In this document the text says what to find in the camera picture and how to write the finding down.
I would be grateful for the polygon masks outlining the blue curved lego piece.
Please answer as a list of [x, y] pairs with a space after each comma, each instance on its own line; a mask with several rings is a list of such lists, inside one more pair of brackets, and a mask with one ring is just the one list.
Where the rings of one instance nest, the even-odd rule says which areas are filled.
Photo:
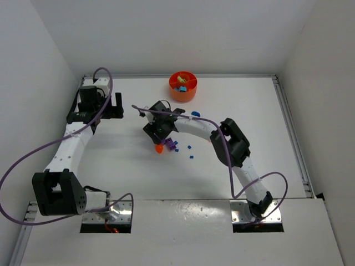
[[191, 112], [191, 115], [200, 117], [200, 113], [197, 112], [197, 111], [192, 111], [192, 112]]

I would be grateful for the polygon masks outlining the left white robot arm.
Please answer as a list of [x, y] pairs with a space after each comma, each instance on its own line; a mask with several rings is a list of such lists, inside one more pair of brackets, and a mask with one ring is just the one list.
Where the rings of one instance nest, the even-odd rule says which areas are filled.
[[86, 211], [107, 210], [109, 193], [83, 187], [78, 179], [78, 167], [100, 121], [123, 118], [121, 93], [115, 93], [116, 105], [112, 105], [110, 95], [107, 80], [78, 89], [56, 154], [45, 170], [32, 178], [41, 215], [82, 215]]

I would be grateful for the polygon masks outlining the orange heart-shaped piece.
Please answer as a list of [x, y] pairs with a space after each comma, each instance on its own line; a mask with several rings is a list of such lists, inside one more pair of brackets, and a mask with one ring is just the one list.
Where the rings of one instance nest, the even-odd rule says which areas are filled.
[[158, 145], [155, 146], [155, 151], [156, 151], [158, 154], [162, 154], [162, 153], [163, 153], [163, 150], [164, 150], [164, 145], [158, 144]]

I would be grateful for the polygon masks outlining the green lego brick upside-down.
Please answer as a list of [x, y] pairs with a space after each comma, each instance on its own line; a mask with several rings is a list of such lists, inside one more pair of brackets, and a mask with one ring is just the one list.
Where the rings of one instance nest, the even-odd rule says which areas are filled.
[[187, 80], [184, 79], [184, 78], [182, 78], [181, 76], [178, 76], [178, 77], [177, 77], [177, 80], [178, 80], [179, 82], [181, 82], [181, 83], [186, 83], [186, 82], [187, 82]]

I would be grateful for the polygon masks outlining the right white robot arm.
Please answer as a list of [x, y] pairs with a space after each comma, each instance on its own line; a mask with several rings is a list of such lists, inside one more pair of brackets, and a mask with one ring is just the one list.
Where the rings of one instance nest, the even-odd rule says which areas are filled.
[[183, 109], [172, 111], [162, 101], [156, 102], [149, 109], [137, 109], [140, 116], [148, 119], [143, 130], [155, 144], [167, 139], [173, 131], [210, 141], [219, 161], [229, 168], [233, 199], [240, 196], [234, 193], [233, 176], [236, 176], [246, 195], [251, 214], [258, 220], [262, 219], [273, 198], [253, 167], [248, 139], [233, 119], [227, 118], [218, 125], [194, 114], [187, 115]]

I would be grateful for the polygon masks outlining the purple lego plate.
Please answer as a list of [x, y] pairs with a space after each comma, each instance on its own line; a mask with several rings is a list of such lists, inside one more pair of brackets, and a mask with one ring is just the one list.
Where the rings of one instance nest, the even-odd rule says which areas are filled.
[[169, 151], [173, 151], [176, 149], [176, 145], [170, 137], [166, 140], [165, 146], [168, 148]]

